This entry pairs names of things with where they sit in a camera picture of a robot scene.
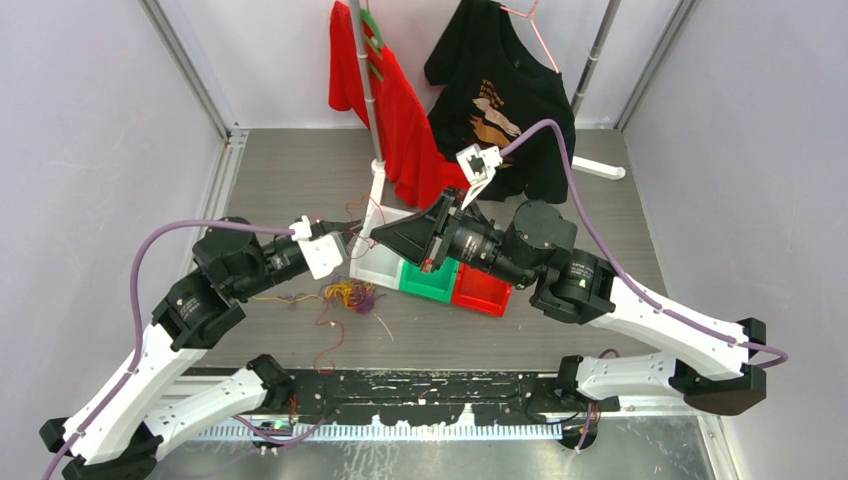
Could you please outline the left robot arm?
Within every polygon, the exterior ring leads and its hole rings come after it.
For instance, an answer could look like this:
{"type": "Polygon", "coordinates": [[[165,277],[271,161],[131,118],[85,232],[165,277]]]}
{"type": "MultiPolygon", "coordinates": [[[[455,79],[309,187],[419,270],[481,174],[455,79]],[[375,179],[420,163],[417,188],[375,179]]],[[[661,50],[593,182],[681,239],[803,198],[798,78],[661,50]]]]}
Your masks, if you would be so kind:
{"type": "Polygon", "coordinates": [[[52,455],[46,477],[143,479],[192,435],[295,402],[293,378],[262,354],[221,383],[157,408],[167,389],[245,318],[250,298],[304,273],[330,275],[361,222],[302,217],[279,228],[227,217],[197,226],[204,233],[192,248],[195,268],[172,285],[149,321],[131,293],[134,347],[127,359],[77,413],[40,428],[52,455]]]}

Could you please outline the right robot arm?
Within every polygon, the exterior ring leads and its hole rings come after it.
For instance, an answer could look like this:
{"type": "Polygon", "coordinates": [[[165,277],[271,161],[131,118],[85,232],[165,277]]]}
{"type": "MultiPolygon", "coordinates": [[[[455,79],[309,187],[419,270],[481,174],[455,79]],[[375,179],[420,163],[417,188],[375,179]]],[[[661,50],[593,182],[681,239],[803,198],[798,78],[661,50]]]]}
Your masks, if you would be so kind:
{"type": "Polygon", "coordinates": [[[555,382],[558,403],[577,411],[621,395],[669,396],[714,415],[739,415],[767,396],[767,375],[752,363],[764,343],[755,318],[726,322],[688,309],[619,273],[575,245],[577,226],[553,206],[528,200],[499,229],[449,188],[427,210],[377,226],[371,238],[410,264],[438,270],[453,259],[515,288],[565,324],[627,335],[653,347],[643,356],[566,356],[555,382]]]}

